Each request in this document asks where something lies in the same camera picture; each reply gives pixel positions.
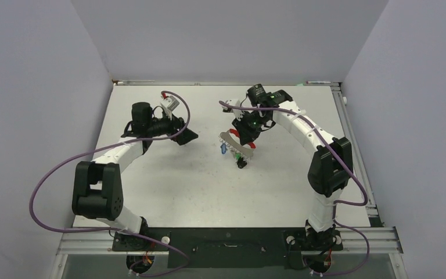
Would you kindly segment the grey red keyring holder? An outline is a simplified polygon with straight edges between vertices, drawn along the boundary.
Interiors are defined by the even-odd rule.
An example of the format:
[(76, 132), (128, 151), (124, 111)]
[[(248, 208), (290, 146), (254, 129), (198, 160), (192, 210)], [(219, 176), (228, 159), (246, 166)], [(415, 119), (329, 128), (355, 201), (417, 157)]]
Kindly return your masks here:
[(230, 154), (234, 158), (236, 153), (241, 154), (241, 158), (245, 160), (251, 159), (254, 155), (254, 148), (241, 145), (240, 142), (237, 140), (237, 136), (235, 134), (232, 134), (230, 130), (221, 132), (219, 134), (219, 141), (220, 146), (221, 144), (226, 145), (226, 154)]

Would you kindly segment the blue key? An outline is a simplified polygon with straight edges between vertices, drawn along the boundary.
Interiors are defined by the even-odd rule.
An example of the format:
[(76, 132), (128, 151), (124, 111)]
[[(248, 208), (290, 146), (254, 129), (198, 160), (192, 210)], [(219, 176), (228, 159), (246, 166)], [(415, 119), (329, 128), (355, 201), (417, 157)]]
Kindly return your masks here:
[(221, 154), (224, 155), (227, 152), (227, 147), (225, 144), (221, 144), (220, 146)]

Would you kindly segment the black key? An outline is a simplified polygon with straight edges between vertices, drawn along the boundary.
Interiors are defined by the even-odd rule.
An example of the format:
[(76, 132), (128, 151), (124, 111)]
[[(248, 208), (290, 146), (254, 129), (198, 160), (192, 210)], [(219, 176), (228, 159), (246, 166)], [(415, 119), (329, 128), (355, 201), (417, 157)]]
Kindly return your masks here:
[(242, 168), (244, 168), (245, 166), (247, 166), (248, 162), (247, 162), (245, 159), (243, 159), (243, 158), (239, 158), (239, 159), (236, 161), (236, 164), (237, 164), (237, 167), (238, 167), (239, 169), (242, 169)]

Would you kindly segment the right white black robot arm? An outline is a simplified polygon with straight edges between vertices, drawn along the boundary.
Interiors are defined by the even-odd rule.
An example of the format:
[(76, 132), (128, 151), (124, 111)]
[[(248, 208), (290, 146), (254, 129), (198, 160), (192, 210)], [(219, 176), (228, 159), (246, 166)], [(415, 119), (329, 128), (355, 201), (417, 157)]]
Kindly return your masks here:
[(261, 84), (247, 90), (250, 107), (241, 101), (221, 102), (224, 112), (235, 118), (233, 127), (241, 145), (254, 142), (275, 125), (284, 128), (310, 155), (307, 180), (314, 191), (311, 213), (305, 221), (306, 248), (323, 251), (341, 240), (335, 225), (335, 202), (339, 200), (353, 173), (351, 142), (336, 137), (313, 122), (304, 109), (284, 90), (266, 92)]

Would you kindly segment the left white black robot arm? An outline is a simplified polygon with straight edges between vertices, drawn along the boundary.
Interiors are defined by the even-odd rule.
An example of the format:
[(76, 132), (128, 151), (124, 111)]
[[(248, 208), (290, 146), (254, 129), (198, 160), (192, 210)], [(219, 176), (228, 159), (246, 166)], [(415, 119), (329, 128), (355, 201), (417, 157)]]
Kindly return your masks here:
[(146, 219), (124, 204), (122, 172), (148, 151), (154, 137), (168, 136), (179, 146), (199, 137), (186, 127), (183, 118), (174, 116), (177, 103), (160, 106), (162, 116), (156, 117), (149, 103), (134, 103), (131, 121), (127, 123), (119, 145), (93, 161), (79, 162), (75, 168), (73, 213), (116, 228), (116, 235), (135, 250), (144, 250), (153, 243)]

